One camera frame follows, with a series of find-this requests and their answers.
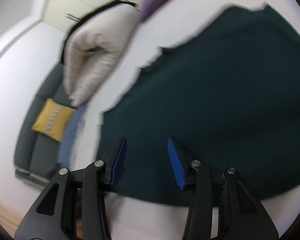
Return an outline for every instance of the bed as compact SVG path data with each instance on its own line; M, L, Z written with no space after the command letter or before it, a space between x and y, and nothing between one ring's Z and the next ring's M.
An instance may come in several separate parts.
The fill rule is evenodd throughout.
M197 36L230 5L252 10L269 4L300 34L300 6L296 0L170 0L142 23L116 70L90 100L84 126L78 131L71 170L95 160L103 112L113 108L131 88L140 72L160 54L160 47L175 47ZM300 213L300 185L262 201L282 236ZM181 239L188 208L148 203L110 193L106 198L113 239ZM211 237L217 235L218 210L213 210Z

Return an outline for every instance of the silver rivet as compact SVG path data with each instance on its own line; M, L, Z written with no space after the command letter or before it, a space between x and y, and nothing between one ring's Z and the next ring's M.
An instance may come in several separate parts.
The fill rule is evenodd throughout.
M201 162L197 161L197 160L194 160L191 162L191 165L194 166L194 167L199 167L201 164Z
M96 167L101 167L102 165L103 165L103 161L96 161L95 163L94 163L94 165L96 166Z
M235 174L235 172L236 172L235 168L232 168L232 167L229 167L227 169L227 171L228 171L229 174Z
M66 168L62 168L60 171L59 171L59 174L60 175L65 175L68 173L68 170Z

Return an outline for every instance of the green blanket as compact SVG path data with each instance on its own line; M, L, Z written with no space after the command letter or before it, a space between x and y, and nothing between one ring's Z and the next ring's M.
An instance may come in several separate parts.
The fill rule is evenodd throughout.
M167 152L176 136L211 168L235 167L260 199L300 184L300 37L271 7L231 7L142 70L105 113L98 158L127 138L116 191L187 206Z

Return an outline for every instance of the white bedsheet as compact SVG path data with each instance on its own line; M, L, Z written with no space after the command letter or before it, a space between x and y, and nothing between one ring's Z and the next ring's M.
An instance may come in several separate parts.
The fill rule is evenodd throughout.
M295 0L170 0L139 26L116 70L90 101L85 126L72 154L72 170L85 168L96 155L103 112L114 107L136 81L141 66L150 65L159 47L174 47L197 36L231 4L276 9L300 34L300 7ZM282 235L300 212L300 186L262 202ZM110 194L106 200L112 237L116 239L181 239L187 208L147 203ZM213 216L212 236L217 217Z

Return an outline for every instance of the yellow throw pillow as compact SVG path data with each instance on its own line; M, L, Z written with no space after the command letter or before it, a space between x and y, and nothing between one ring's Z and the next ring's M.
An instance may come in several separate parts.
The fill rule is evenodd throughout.
M74 112L75 109L59 105L48 98L32 126L32 130L41 132L60 142L66 125Z

